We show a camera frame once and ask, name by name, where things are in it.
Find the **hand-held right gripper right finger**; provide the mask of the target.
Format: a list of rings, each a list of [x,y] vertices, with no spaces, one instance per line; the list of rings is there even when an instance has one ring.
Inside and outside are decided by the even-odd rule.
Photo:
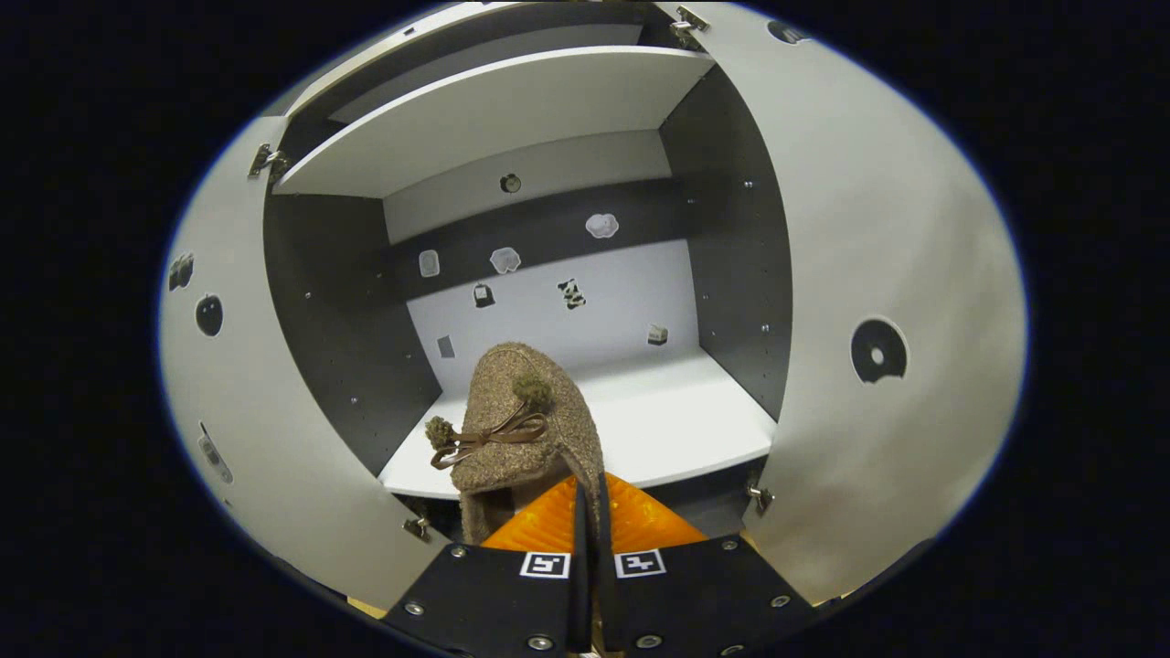
[[[765,654],[814,625],[815,606],[739,535],[620,551],[610,479],[599,480],[603,653]]]

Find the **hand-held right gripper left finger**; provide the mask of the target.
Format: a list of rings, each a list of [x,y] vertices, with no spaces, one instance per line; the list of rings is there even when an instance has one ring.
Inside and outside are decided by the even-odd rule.
[[[573,488],[569,551],[448,543],[383,624],[435,654],[589,652],[589,496]]]

